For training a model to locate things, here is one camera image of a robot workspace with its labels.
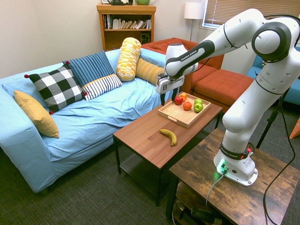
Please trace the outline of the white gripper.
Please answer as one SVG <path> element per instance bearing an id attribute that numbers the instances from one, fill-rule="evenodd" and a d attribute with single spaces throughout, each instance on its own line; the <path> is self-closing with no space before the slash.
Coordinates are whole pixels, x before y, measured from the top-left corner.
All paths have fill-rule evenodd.
<path id="1" fill-rule="evenodd" d="M 165 93 L 173 90 L 172 101 L 175 101 L 175 98 L 178 93 L 178 88 L 184 83 L 184 76 L 181 76 L 178 79 L 171 80 L 171 77 L 165 74 L 159 74 L 157 76 L 157 86 L 156 91 L 160 94 L 161 105 L 165 105 Z"/>

